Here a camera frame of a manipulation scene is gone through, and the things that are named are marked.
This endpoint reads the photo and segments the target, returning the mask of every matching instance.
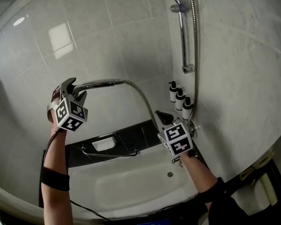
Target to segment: black elbow band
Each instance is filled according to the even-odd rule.
[[[42,168],[41,182],[60,191],[70,190],[70,176],[53,171],[47,167]]]
[[[199,193],[197,198],[204,203],[211,203],[218,197],[222,196],[225,192],[225,183],[221,178],[218,178],[216,184],[212,188],[208,189],[203,193]]]

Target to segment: marble wall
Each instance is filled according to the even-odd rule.
[[[12,133],[9,143],[21,144],[18,156],[29,156],[30,150],[42,156],[51,129],[46,107],[53,90],[69,77],[78,83],[129,79],[143,89],[153,110],[168,108],[173,67],[164,0],[33,0],[1,29],[0,117],[16,124],[25,135],[22,142],[31,141],[26,151],[18,133]],[[67,143],[149,119],[139,95],[126,85],[89,90],[85,107],[88,122],[69,133]],[[4,127],[0,123],[0,137]],[[2,174],[11,172],[1,167],[10,159],[0,159]],[[28,171],[14,168],[21,179],[29,177]],[[17,189],[23,183],[10,182]],[[37,190],[22,192],[37,196]]]
[[[281,0],[197,0],[200,28],[196,139],[211,171],[229,180],[281,135]],[[177,14],[169,11],[174,78],[190,96],[194,74],[183,74]],[[188,62],[192,19],[186,18]]]

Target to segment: white soap dish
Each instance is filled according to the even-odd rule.
[[[113,148],[116,145],[116,140],[114,139],[114,137],[109,137],[100,141],[93,142],[93,145],[95,149],[100,152]]]

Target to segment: soap dispenser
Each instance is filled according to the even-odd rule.
[[[176,103],[175,103],[175,108],[178,111],[182,111],[184,100],[185,100],[185,95],[183,95],[183,90],[182,88],[179,88],[178,93],[176,95]]]
[[[191,98],[186,97],[182,108],[182,117],[184,120],[188,120],[192,113],[193,104],[191,104]]]
[[[178,93],[178,87],[177,87],[175,81],[169,82],[169,84],[171,84],[171,86],[170,86],[170,101],[172,103],[175,103],[176,102],[176,95]]]

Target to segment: white bathtub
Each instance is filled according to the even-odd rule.
[[[160,144],[136,157],[70,168],[71,200],[106,218],[139,216],[188,200],[197,190],[187,171],[172,159]],[[81,219],[98,218],[75,205],[72,209]]]

